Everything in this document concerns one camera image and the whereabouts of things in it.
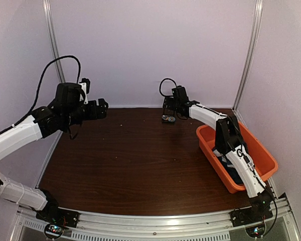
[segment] orange plastic bin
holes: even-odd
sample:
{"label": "orange plastic bin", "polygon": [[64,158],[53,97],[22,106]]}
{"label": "orange plastic bin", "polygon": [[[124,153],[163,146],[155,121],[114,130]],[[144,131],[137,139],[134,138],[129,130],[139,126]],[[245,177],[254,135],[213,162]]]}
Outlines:
{"label": "orange plastic bin", "polygon": [[[278,164],[262,143],[242,123],[239,123],[239,125],[244,141],[247,143],[249,154],[254,161],[256,171],[265,182],[277,171]],[[227,190],[230,193],[246,190],[244,185],[238,185],[233,181],[219,159],[212,152],[215,146],[215,130],[208,125],[204,125],[197,128],[196,134],[200,141],[200,148],[223,181]]]}

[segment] white wall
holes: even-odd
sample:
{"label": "white wall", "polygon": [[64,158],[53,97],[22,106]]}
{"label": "white wall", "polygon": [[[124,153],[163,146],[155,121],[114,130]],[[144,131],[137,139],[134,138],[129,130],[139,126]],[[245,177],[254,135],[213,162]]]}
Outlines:
{"label": "white wall", "polygon": [[279,163],[301,231],[301,0],[264,1],[261,31],[239,111]]}
{"label": "white wall", "polygon": [[[41,0],[0,1],[0,130],[20,119],[32,105],[41,72],[52,59]],[[38,106],[48,104],[58,84],[52,66]],[[0,162],[0,172],[34,187],[56,136],[32,143]],[[0,200],[0,240],[8,240],[17,205]]]}
{"label": "white wall", "polygon": [[[254,0],[51,1],[60,54],[80,59],[93,82],[90,98],[111,107],[162,106],[165,77],[207,106],[231,107],[254,8]],[[75,64],[65,62],[74,80]]]}

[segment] wooden table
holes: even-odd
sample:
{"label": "wooden table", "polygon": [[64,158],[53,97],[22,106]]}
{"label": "wooden table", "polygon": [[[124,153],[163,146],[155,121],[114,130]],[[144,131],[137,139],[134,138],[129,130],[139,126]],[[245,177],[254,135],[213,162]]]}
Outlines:
{"label": "wooden table", "polygon": [[199,148],[196,120],[161,123],[162,109],[109,109],[63,134],[40,188],[61,207],[123,215],[195,214],[248,206],[230,194]]}

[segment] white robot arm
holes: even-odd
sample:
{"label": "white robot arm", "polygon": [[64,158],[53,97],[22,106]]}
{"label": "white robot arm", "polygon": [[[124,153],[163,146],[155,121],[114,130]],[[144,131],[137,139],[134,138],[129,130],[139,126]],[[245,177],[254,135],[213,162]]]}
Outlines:
{"label": "white robot arm", "polygon": [[[173,95],[163,95],[161,86],[165,80],[171,80],[175,84],[176,87],[172,89]],[[272,215],[269,207],[273,196],[256,172],[254,162],[245,150],[246,143],[241,135],[236,116],[218,113],[195,100],[189,101],[185,88],[177,86],[175,81],[169,78],[161,82],[160,94],[165,97],[164,113],[165,109],[172,110],[181,116],[197,119],[215,130],[216,150],[233,164],[245,185],[252,206],[247,212],[250,220],[260,221],[261,217]]]}
{"label": "white robot arm", "polygon": [[[217,113],[212,111],[205,106],[200,104],[192,105],[189,108],[189,115],[192,119],[197,119],[207,125],[209,125],[214,130],[216,129],[216,122],[218,120],[223,120],[227,118],[227,115],[222,113]],[[231,150],[227,154],[225,154],[226,158],[231,161],[237,170],[240,178],[245,185],[247,195],[249,198],[256,197],[259,193],[264,191],[264,187],[266,187],[265,183],[262,181],[260,176],[254,172],[255,167],[252,158],[247,154],[245,148],[242,145],[235,147],[234,150]],[[247,156],[249,162],[245,161],[244,157]]]}
{"label": "white robot arm", "polygon": [[[80,83],[61,83],[57,86],[55,99],[48,105],[32,110],[19,124],[0,132],[0,160],[19,148],[43,139],[57,130],[70,132],[72,125],[83,121],[105,118],[108,104],[104,99],[88,101],[90,81],[83,78]],[[46,190],[30,188],[7,178],[0,173],[0,198],[31,207],[37,217],[63,225],[76,226],[77,212],[58,208],[58,202]]]}

